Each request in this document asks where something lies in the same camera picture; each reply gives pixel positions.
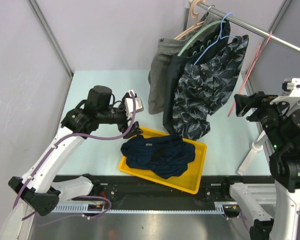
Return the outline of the navy blue shorts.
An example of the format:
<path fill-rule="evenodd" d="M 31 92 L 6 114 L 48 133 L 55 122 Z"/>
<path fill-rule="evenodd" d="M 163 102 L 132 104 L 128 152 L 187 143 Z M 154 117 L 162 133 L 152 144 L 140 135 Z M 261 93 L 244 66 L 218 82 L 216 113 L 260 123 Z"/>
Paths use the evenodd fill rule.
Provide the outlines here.
<path fill-rule="evenodd" d="M 180 136 L 166 135 L 144 138 L 137 135 L 121 146 L 130 168 L 150 170 L 157 176 L 168 179 L 179 177 L 188 170 L 188 164 L 196 157 L 195 146 Z"/>

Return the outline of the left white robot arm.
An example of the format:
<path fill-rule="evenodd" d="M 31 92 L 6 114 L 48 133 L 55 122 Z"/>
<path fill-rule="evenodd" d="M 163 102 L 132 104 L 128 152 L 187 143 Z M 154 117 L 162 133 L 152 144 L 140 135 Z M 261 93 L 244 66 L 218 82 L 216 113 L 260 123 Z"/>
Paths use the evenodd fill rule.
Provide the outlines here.
<path fill-rule="evenodd" d="M 23 200 L 34 212 L 46 216 L 59 202 L 97 199 L 102 190 L 96 177 L 86 173 L 54 182 L 57 173 L 86 139 L 112 141 L 142 133 L 135 117 L 143 110 L 142 100 L 133 90 L 117 101 L 109 87 L 91 88 L 87 98 L 66 113 L 52 142 L 30 170 L 9 180 L 8 185 L 17 194 L 13 206 Z"/>

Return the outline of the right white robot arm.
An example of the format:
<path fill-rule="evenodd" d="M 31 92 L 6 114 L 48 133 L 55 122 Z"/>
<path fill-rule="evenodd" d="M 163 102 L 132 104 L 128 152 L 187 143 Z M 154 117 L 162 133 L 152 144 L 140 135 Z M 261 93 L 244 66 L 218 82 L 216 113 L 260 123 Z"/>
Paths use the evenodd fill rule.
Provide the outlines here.
<path fill-rule="evenodd" d="M 277 95 L 259 91 L 250 96 L 235 94 L 235 113 L 259 122 L 274 152 L 269 169 L 276 191 L 275 215 L 271 217 L 251 195 L 242 182 L 227 183 L 220 188 L 221 196 L 235 200 L 245 216 L 252 240 L 300 240 L 300 108 L 288 113 L 291 103 Z"/>

